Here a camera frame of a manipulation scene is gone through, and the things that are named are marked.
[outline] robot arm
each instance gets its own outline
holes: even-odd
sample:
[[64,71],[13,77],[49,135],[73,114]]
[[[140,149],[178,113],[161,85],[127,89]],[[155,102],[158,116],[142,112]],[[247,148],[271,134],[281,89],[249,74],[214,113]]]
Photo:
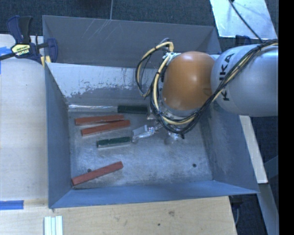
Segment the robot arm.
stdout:
[[[167,54],[144,93],[142,62],[165,46]],[[163,127],[183,136],[215,100],[235,114],[276,116],[277,71],[278,40],[232,48],[219,57],[198,51],[174,53],[173,43],[164,42],[143,56],[136,82],[141,95],[150,96],[151,110]]]

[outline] dark green block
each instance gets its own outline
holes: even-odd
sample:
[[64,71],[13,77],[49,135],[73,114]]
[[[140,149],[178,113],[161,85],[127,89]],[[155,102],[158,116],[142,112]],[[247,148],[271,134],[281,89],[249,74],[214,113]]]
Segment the dark green block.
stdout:
[[123,145],[123,144],[127,144],[131,141],[132,141],[132,137],[121,137],[121,138],[115,138],[115,139],[98,140],[97,147],[103,148],[103,147]]
[[119,105],[118,113],[130,113],[130,114],[147,114],[147,106],[131,106],[131,105]]

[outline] yellow cable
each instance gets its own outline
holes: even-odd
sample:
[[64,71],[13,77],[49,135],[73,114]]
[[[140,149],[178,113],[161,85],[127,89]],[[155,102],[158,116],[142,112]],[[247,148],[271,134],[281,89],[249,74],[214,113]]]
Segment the yellow cable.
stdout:
[[[174,50],[174,45],[172,42],[164,42],[162,44],[159,44],[157,45],[156,47],[150,49],[143,57],[141,60],[144,60],[146,57],[148,57],[150,54],[152,54],[153,52],[155,52],[156,50],[158,50],[159,48],[163,47],[163,46],[166,46],[166,45],[169,45],[169,52],[172,52]],[[141,66],[142,64],[140,64],[138,67],[137,67],[137,74],[136,74],[136,80],[138,81],[138,83],[140,83],[139,81],[139,76],[140,76],[140,70],[141,70]],[[148,91],[145,93],[145,94],[141,94],[142,97],[146,97],[148,96],[150,93],[150,88],[148,89]]]

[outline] white strip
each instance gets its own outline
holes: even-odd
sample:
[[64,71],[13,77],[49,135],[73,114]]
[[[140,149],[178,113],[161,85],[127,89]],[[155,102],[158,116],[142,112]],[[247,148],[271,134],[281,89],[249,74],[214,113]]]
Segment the white strip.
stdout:
[[258,142],[254,133],[254,129],[248,116],[240,116],[243,132],[245,135],[247,147],[249,150],[251,162],[254,167],[257,182],[259,184],[268,183],[264,162],[260,154]]
[[44,218],[44,235],[63,235],[62,216]]

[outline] wooden table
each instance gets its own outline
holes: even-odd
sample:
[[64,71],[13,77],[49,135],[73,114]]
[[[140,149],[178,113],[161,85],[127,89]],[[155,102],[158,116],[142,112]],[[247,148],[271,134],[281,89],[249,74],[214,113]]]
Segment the wooden table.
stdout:
[[[10,35],[0,35],[0,47],[11,47],[13,44],[14,39]],[[17,60],[16,58],[3,61],[2,74],[0,75],[0,89],[1,77],[5,76],[8,72],[7,68],[4,67],[21,65],[21,63],[26,63],[26,65],[31,63],[37,65],[34,61]],[[4,107],[1,98],[0,107]],[[246,132],[245,134],[253,134],[253,132],[251,132],[252,126],[249,122],[249,118],[242,118],[241,120],[244,132]],[[256,168],[257,180],[259,183],[264,183],[267,178],[264,174],[262,161],[259,159],[260,153],[257,143],[255,144],[255,140],[253,135],[249,135],[248,143],[250,151],[253,151],[252,161]],[[9,163],[2,160],[3,157],[9,157],[6,151],[5,154],[2,154],[3,157],[0,158],[0,181],[6,182],[5,186],[1,187],[0,190],[8,192],[6,189],[11,189],[10,193],[6,195],[4,192],[0,193],[0,200],[13,200],[13,198],[24,200],[23,210],[0,211],[0,235],[43,234],[44,217],[59,215],[63,217],[63,231],[65,235],[237,234],[229,198],[227,196],[142,204],[49,209],[46,177],[47,156],[43,154],[42,158],[40,157],[39,159],[33,157],[33,153],[30,153],[30,149],[31,147],[27,147],[22,151],[21,157],[24,164],[15,163],[13,166],[15,168],[2,168],[5,164],[9,165]],[[0,152],[2,150],[4,150],[4,147],[2,147],[0,141]],[[41,153],[46,151],[40,148],[40,150],[32,150],[32,152],[35,154],[35,152]],[[31,167],[32,160],[37,170],[46,170],[43,175],[36,173],[35,169]],[[17,171],[20,176],[14,175],[13,170]],[[30,185],[43,186],[43,190],[39,190],[39,187],[30,188]]]

